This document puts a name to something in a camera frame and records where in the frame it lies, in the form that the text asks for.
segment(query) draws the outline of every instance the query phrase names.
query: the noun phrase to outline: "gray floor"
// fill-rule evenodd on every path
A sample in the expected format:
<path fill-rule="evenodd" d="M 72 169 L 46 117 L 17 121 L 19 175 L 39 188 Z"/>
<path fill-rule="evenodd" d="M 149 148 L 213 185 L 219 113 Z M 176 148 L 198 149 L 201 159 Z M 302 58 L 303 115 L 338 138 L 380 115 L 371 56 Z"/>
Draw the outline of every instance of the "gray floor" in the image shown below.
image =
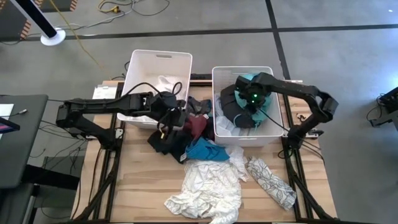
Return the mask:
<path fill-rule="evenodd" d="M 79 0 L 75 12 L 64 14 L 70 22 L 91 24 L 108 16 L 96 11 L 96 3 Z M 137 9 L 150 13 L 164 2 L 146 0 L 140 4 Z M 272 5 L 279 27 L 398 23 L 396 1 L 272 0 Z M 53 24 L 63 24 L 58 14 L 45 15 Z M 263 0 L 170 0 L 170 7 L 154 17 L 131 13 L 79 33 L 267 28 L 270 24 Z M 391 124 L 372 128 L 365 117 L 380 93 L 398 86 L 397 37 L 397 29 L 280 34 L 292 79 L 316 85 L 340 103 L 335 119 L 322 126 L 326 133 L 320 144 L 342 220 L 396 222 L 398 133 Z M 95 85 L 124 72 L 123 65 L 135 49 L 189 52 L 193 55 L 193 73 L 210 73 L 214 66 L 222 65 L 266 65 L 278 78 L 283 77 L 271 33 L 95 39 L 84 40 L 83 45 L 108 72 L 102 72 L 75 40 L 56 47 L 44 47 L 40 42 L 0 45 L 0 93 L 89 98 Z M 49 103 L 44 119 L 54 121 L 57 106 Z M 39 133 L 32 155 L 40 154 L 45 147 L 44 155 L 54 156 L 72 142 Z M 43 159 L 29 163 L 41 166 Z M 51 214 L 64 216 L 57 210 Z M 51 221 L 38 212 L 36 223 Z"/>

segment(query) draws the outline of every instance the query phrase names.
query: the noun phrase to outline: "wooden tabletop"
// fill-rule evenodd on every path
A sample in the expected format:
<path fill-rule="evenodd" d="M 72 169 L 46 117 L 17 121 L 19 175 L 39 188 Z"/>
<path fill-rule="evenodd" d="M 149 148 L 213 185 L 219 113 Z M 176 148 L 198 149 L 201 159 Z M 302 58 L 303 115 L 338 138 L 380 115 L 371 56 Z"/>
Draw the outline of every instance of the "wooden tabletop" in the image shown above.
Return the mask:
<path fill-rule="evenodd" d="M 106 85 L 115 85 L 115 82 L 105 81 Z M 190 87 L 190 96 L 197 100 L 212 99 L 211 87 Z M 285 106 L 279 96 L 284 126 L 287 125 Z M 296 114 L 308 117 L 310 110 L 303 100 L 289 98 L 294 123 L 299 124 Z M 96 115 L 94 122 L 108 128 L 111 115 Z M 126 125 L 126 133 L 121 151 L 121 160 L 116 184 L 115 198 L 113 201 L 112 222 L 207 222 L 210 219 L 193 220 L 182 215 L 173 215 L 164 202 L 171 196 L 181 191 L 185 178 L 184 165 L 179 164 L 170 155 L 156 153 L 148 145 L 147 138 L 153 130 L 139 129 L 130 124 Z M 317 140 L 308 140 L 319 146 Z M 77 215 L 88 204 L 88 197 L 93 180 L 93 169 L 100 144 L 98 141 L 88 143 L 86 156 L 81 171 L 81 199 Z M 263 159 L 271 171 L 281 179 L 288 182 L 285 161 L 279 159 L 277 154 L 282 150 L 280 139 L 264 147 L 244 147 L 245 156 L 255 156 Z M 301 148 L 301 156 L 307 186 L 317 202 L 331 216 L 336 217 L 335 206 L 331 197 L 328 177 L 322 160 L 309 151 Z M 100 152 L 99 162 L 96 166 L 93 195 L 97 191 L 100 179 L 104 152 Z M 247 182 L 241 181 L 242 205 L 239 209 L 239 222 L 291 222 L 295 221 L 293 210 L 285 211 L 272 199 L 251 177 Z M 305 217 L 302 194 L 298 193 L 302 217 Z M 108 192 L 105 192 L 99 217 L 104 217 Z"/>

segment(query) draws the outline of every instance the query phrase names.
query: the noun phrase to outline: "pole base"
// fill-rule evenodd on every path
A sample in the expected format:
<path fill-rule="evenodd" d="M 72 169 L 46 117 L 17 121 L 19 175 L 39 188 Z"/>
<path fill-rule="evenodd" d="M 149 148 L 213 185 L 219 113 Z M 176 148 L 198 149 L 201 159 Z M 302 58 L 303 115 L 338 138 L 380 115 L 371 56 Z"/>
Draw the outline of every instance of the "pole base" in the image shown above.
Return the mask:
<path fill-rule="evenodd" d="M 40 41 L 42 44 L 46 46 L 55 46 L 65 40 L 67 33 L 61 28 L 55 28 L 55 30 L 57 30 L 57 34 L 52 38 L 45 37 L 44 35 L 41 36 Z"/>

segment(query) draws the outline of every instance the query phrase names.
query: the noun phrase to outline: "white plastic bin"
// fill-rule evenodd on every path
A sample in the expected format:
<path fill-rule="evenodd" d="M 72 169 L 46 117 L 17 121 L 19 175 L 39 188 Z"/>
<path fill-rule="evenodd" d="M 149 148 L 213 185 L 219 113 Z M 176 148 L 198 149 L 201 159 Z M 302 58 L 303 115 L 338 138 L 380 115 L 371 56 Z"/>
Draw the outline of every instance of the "white plastic bin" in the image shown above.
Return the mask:
<path fill-rule="evenodd" d="M 215 67 L 212 71 L 213 77 L 213 108 L 215 108 L 215 94 L 235 84 L 236 78 L 244 74 L 257 74 L 266 72 L 274 75 L 270 67 Z M 279 99 L 277 93 L 272 93 L 272 103 L 267 114 L 276 122 L 282 125 L 282 115 L 280 113 Z M 251 129 L 241 129 L 239 136 L 221 136 L 216 132 L 216 115 L 214 119 L 215 142 L 221 145 L 237 145 L 237 146 L 265 146 L 271 141 L 281 137 L 284 130 L 273 123 L 270 119 L 266 119 L 260 126 Z"/>
<path fill-rule="evenodd" d="M 192 55 L 189 53 L 135 50 L 131 55 L 122 95 L 126 94 L 133 86 L 141 82 L 147 82 L 157 86 L 160 82 L 159 77 L 162 76 L 182 82 L 181 94 L 177 95 L 177 99 L 187 101 L 191 66 Z M 148 91 L 156 94 L 148 85 L 141 85 L 131 93 Z M 157 121 L 146 116 L 135 118 L 118 113 L 118 119 L 146 129 L 156 129 L 157 124 Z"/>

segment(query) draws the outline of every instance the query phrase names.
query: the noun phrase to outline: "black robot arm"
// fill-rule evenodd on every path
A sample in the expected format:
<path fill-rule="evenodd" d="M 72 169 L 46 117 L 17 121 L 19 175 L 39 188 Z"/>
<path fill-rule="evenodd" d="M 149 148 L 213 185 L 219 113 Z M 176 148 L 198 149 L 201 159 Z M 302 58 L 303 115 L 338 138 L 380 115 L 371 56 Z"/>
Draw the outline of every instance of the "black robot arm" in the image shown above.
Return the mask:
<path fill-rule="evenodd" d="M 104 149 L 112 149 L 116 141 L 116 130 L 105 129 L 86 119 L 84 114 L 122 113 L 126 116 L 148 116 L 169 128 L 183 126 L 185 113 L 179 108 L 185 101 L 177 100 L 170 92 L 133 93 L 118 99 L 65 101 L 59 106 L 56 124 L 61 128 L 75 128 L 82 136 L 94 136 Z"/>
<path fill-rule="evenodd" d="M 264 72 L 256 75 L 252 80 L 239 76 L 235 85 L 239 91 L 239 97 L 248 102 L 246 107 L 249 111 L 257 111 L 272 92 L 301 98 L 308 103 L 312 112 L 311 116 L 301 125 L 290 127 L 287 134 L 288 144 L 294 149 L 301 147 L 307 132 L 319 123 L 331 121 L 338 106 L 338 102 L 333 97 L 315 86 L 285 82 Z"/>

